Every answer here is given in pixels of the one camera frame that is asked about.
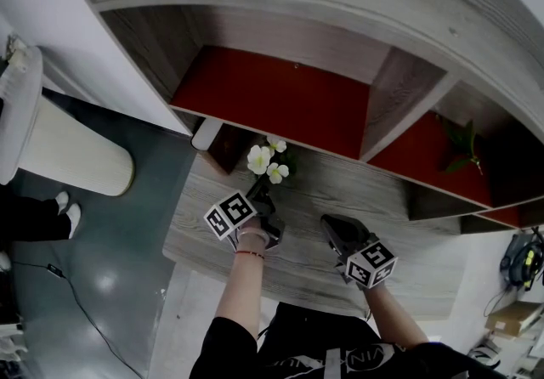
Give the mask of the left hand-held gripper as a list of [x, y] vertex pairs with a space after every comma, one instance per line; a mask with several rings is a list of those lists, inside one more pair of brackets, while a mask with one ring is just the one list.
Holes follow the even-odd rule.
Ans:
[[236, 248], [237, 231], [251, 218], [257, 218], [260, 228], [269, 234], [269, 244], [265, 248], [272, 249], [281, 243], [285, 223], [276, 213], [268, 182], [268, 176], [261, 176], [247, 196], [236, 190], [207, 211], [204, 221], [219, 241], [227, 240]]

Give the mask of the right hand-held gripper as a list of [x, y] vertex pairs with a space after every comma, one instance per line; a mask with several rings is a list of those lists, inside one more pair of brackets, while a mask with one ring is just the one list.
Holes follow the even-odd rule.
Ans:
[[354, 282], [360, 290], [371, 289], [394, 272], [398, 256], [361, 221], [341, 215], [323, 215], [320, 225], [331, 249], [341, 259], [337, 269], [347, 284]]

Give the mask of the white flowers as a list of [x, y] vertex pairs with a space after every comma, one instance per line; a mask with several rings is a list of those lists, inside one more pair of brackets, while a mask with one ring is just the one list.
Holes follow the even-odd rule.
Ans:
[[256, 182], [247, 192], [254, 197], [270, 185], [277, 185], [298, 172], [297, 157], [289, 144], [277, 136], [267, 136], [262, 144], [255, 144], [248, 152], [247, 169], [255, 176]]

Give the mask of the person's left forearm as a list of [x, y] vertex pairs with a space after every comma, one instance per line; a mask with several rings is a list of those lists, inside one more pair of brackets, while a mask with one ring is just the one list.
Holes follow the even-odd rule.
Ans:
[[[258, 219], [245, 222], [243, 228], [260, 228]], [[216, 310], [216, 317], [232, 320], [258, 338], [265, 244], [256, 235], [238, 240], [229, 278]]]

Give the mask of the person's right forearm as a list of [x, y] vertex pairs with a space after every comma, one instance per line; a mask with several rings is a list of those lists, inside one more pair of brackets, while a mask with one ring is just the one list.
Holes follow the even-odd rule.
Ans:
[[364, 294], [379, 335], [384, 341], [406, 349], [429, 342], [416, 321], [403, 309], [383, 283], [364, 290]]

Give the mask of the grey wooden shelf desk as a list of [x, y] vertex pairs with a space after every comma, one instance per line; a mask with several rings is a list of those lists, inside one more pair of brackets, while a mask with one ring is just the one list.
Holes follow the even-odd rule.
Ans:
[[[232, 261], [207, 209], [255, 176], [247, 154], [284, 139], [297, 173], [269, 186], [286, 231], [265, 264], [279, 301], [357, 314], [325, 213], [356, 218], [399, 254], [391, 287], [417, 318], [447, 317], [467, 237], [544, 224], [544, 23], [521, 0], [89, 0], [122, 51], [194, 132], [255, 133], [230, 175], [200, 154], [164, 246], [217, 279]], [[484, 175], [445, 173], [439, 114], [473, 120]]]

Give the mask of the pale pink bangle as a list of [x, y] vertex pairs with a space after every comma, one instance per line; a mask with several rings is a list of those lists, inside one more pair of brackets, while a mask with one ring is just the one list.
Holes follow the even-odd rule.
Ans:
[[249, 227], [249, 228], [239, 229], [237, 231], [238, 240], [241, 240], [242, 237], [245, 236], [245, 235], [256, 235], [257, 237], [259, 237], [259, 238], [261, 238], [263, 240], [265, 245], [269, 244], [269, 234], [266, 231], [262, 230], [262, 229]]

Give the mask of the brown hardcover book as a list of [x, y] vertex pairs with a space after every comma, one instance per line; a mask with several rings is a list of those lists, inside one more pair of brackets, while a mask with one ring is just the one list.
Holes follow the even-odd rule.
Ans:
[[250, 130], [202, 118], [190, 143], [217, 172], [230, 175], [254, 137], [255, 133]]

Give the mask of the person's black printed t-shirt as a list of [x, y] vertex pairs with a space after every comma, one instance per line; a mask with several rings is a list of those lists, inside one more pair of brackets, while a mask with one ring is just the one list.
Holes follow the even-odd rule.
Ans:
[[262, 344], [216, 318], [189, 379], [507, 379], [438, 342], [406, 349], [362, 319], [279, 303]]

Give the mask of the green leaf sprig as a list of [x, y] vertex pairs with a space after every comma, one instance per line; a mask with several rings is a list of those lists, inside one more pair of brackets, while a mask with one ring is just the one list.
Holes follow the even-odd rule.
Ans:
[[476, 132], [473, 120], [469, 120], [461, 127], [439, 114], [435, 115], [435, 119], [440, 123], [446, 137], [449, 139], [453, 152], [444, 172], [453, 173], [472, 164], [477, 167], [479, 174], [483, 176], [481, 159], [475, 150]]

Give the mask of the black and yellow equipment bag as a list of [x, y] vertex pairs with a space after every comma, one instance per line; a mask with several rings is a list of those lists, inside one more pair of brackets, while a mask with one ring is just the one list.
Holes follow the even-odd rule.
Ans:
[[507, 287], [529, 291], [544, 269], [544, 235], [538, 227], [530, 233], [514, 234], [500, 262], [500, 273]]

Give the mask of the white and black sneaker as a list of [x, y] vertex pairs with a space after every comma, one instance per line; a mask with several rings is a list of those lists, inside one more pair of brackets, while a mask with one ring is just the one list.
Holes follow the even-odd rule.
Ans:
[[467, 355], [471, 359], [475, 359], [480, 364], [494, 370], [501, 363], [500, 354], [501, 348], [489, 338], [485, 338], [479, 344], [471, 348]]

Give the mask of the cardboard box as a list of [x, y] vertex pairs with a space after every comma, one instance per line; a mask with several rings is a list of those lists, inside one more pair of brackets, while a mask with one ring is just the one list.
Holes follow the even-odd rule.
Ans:
[[543, 312], [544, 303], [513, 302], [488, 315], [484, 325], [485, 336], [509, 340], [531, 337], [531, 329], [540, 321]]

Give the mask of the white table with cylinder legs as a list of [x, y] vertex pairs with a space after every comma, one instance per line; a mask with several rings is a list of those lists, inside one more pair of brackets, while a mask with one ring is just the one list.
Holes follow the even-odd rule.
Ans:
[[119, 196], [131, 186], [133, 158], [43, 96], [43, 57], [32, 53], [27, 73], [0, 75], [0, 184], [18, 170], [101, 195]]

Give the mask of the small plant in white vase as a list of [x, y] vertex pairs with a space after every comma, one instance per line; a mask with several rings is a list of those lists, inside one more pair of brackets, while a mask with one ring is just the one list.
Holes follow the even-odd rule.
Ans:
[[27, 73], [31, 56], [28, 46], [15, 33], [8, 35], [6, 59], [9, 68], [20, 73]]

